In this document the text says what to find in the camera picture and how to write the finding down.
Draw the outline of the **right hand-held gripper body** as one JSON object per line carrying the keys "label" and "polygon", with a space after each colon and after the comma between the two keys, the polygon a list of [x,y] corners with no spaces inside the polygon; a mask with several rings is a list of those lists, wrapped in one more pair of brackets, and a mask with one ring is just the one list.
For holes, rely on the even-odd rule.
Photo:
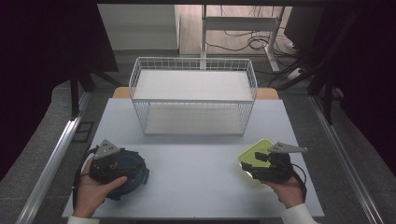
{"label": "right hand-held gripper body", "polygon": [[274,182],[281,183],[288,181],[292,176],[301,181],[301,178],[293,169],[293,164],[290,161],[290,153],[305,153],[308,149],[306,147],[297,147],[281,142],[277,142],[268,148],[267,155],[270,163],[270,170],[275,173]]}

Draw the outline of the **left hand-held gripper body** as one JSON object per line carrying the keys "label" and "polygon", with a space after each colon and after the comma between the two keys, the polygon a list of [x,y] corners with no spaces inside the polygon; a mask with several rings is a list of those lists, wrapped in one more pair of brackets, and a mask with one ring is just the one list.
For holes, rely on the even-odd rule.
{"label": "left hand-held gripper body", "polygon": [[112,170],[116,168],[116,159],[125,151],[124,147],[117,147],[108,140],[103,140],[94,153],[89,176],[101,184],[112,182]]}

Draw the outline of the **round container with dark blue lid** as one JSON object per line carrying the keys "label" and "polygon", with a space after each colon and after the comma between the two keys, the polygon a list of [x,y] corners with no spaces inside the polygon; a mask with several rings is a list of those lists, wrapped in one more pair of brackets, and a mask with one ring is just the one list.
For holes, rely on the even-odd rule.
{"label": "round container with dark blue lid", "polygon": [[117,166],[115,169],[112,170],[110,180],[113,181],[121,176],[125,176],[124,171],[126,169],[130,169],[134,167],[141,168],[141,173],[136,179],[129,180],[127,178],[127,181],[125,183],[111,190],[107,194],[107,198],[110,200],[119,201],[122,196],[137,190],[141,185],[146,185],[149,180],[149,169],[146,165],[146,161],[138,154],[141,157],[141,162],[137,165],[127,165],[124,161],[124,155],[128,153],[138,154],[135,151],[129,151],[129,150],[123,151],[121,155],[118,156],[116,159]]}

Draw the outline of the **square container with green lid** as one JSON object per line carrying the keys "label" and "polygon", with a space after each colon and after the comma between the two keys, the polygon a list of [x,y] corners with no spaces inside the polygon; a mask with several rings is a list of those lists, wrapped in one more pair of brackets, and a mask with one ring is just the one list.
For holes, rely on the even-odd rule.
{"label": "square container with green lid", "polygon": [[274,178],[273,172],[270,170],[270,163],[268,161],[258,161],[255,159],[255,153],[268,153],[268,148],[274,143],[268,139],[262,139],[243,151],[238,156],[238,162],[241,166],[242,162],[250,163],[254,167],[261,167],[263,169],[263,180],[261,181],[271,181]]}

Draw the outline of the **white wire rack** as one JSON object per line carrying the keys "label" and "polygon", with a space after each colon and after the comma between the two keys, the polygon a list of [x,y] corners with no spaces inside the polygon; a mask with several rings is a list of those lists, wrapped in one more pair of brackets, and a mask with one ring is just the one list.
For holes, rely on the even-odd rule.
{"label": "white wire rack", "polygon": [[242,135],[257,79],[249,59],[139,57],[129,93],[145,134]]}

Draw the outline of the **person's right hand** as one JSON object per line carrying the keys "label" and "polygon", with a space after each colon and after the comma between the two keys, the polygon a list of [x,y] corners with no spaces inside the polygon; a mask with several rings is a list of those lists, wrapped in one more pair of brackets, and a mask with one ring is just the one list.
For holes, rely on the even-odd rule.
{"label": "person's right hand", "polygon": [[298,181],[291,177],[284,183],[274,183],[262,181],[263,184],[269,186],[277,198],[285,205],[287,209],[304,203],[303,192]]}

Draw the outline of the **person's left hand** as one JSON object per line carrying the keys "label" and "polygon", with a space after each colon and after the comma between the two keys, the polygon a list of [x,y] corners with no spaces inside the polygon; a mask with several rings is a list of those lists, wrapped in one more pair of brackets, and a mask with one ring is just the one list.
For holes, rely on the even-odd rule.
{"label": "person's left hand", "polygon": [[107,184],[98,183],[89,176],[91,163],[92,159],[88,159],[79,176],[78,196],[73,217],[90,218],[104,202],[107,194],[127,181],[127,177],[122,176]]}

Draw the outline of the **wooden table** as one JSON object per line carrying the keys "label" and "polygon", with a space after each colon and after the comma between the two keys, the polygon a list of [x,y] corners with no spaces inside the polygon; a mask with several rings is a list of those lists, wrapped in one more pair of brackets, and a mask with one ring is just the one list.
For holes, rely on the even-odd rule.
{"label": "wooden table", "polygon": [[[113,98],[129,98],[129,88],[128,87],[118,87],[113,93]],[[278,100],[279,96],[275,89],[273,88],[258,88],[257,89],[257,99],[258,100]]]}

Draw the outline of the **black stand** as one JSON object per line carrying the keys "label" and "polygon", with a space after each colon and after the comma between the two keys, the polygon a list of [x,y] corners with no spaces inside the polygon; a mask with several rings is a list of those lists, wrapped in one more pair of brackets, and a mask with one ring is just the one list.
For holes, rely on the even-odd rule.
{"label": "black stand", "polygon": [[324,90],[322,115],[329,125],[332,125],[332,89],[334,86],[330,67],[357,16],[357,9],[349,9],[341,15],[332,24],[330,32],[321,40],[320,44],[313,48],[313,50],[321,51],[317,62],[309,65],[298,77],[277,88],[279,91],[283,91],[312,77],[313,79],[306,89],[307,93],[318,95],[321,90]]}
{"label": "black stand", "polygon": [[80,112],[81,102],[79,101],[78,85],[81,85],[85,92],[91,92],[95,88],[91,74],[97,75],[115,87],[121,86],[121,83],[114,77],[111,77],[103,70],[100,70],[91,64],[74,64],[70,71],[71,120],[75,120],[78,117],[78,113]]}

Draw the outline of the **white cabinet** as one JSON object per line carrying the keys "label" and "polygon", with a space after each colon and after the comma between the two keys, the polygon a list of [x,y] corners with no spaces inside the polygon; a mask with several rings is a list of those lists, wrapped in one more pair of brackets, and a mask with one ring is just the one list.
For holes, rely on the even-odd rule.
{"label": "white cabinet", "polygon": [[175,5],[98,4],[114,50],[179,47],[179,13]]}

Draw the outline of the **aluminium rail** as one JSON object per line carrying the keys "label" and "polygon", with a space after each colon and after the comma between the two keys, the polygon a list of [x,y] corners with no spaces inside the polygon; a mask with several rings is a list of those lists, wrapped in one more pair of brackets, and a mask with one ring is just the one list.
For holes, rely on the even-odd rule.
{"label": "aluminium rail", "polygon": [[326,120],[325,116],[323,115],[324,109],[320,103],[320,100],[315,96],[309,96],[308,99],[318,116],[318,120],[321,123],[324,132],[329,138],[332,148],[335,151],[338,160],[340,161],[341,167],[346,174],[346,178],[348,179],[359,203],[361,204],[364,214],[367,216],[371,224],[385,224],[385,219],[381,216],[371,193],[366,188],[351,159],[348,157],[338,134],[336,133],[334,127]]}
{"label": "aluminium rail", "polygon": [[85,113],[87,104],[91,98],[88,92],[83,92],[78,100],[78,112],[73,119],[70,119],[53,149],[46,166],[44,167],[35,187],[33,188],[28,200],[26,201],[21,213],[15,224],[32,224],[35,216],[44,201],[44,198],[50,188],[50,184],[55,177],[61,162],[64,158],[73,136]]}

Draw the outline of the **white metal desk frame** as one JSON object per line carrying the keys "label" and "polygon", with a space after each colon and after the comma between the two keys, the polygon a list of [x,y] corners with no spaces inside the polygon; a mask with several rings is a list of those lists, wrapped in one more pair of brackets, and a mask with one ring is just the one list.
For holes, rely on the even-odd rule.
{"label": "white metal desk frame", "polygon": [[274,55],[274,44],[283,19],[285,7],[282,7],[275,17],[208,17],[207,5],[202,5],[202,40],[200,57],[206,57],[206,32],[207,31],[256,31],[269,32],[269,42],[265,45],[264,51],[272,71],[279,73],[280,69]]}

